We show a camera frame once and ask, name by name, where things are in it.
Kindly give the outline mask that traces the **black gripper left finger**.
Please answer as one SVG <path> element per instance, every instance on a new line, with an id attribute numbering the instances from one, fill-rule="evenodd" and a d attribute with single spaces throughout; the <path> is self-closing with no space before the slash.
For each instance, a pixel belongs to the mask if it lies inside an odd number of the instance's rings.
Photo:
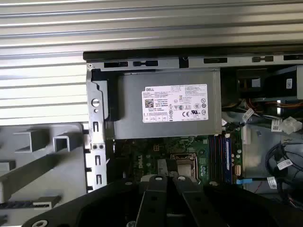
<path id="1" fill-rule="evenodd" d="M 25 227 L 163 227 L 168 179 L 119 180 L 27 220 Z"/>

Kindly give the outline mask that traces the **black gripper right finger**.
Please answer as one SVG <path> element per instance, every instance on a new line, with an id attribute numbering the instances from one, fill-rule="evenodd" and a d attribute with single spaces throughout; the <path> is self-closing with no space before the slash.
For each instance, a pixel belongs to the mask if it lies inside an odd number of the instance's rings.
<path id="1" fill-rule="evenodd" d="M 303 212 L 233 185 L 172 178 L 181 201 L 180 227 L 301 227 Z"/>

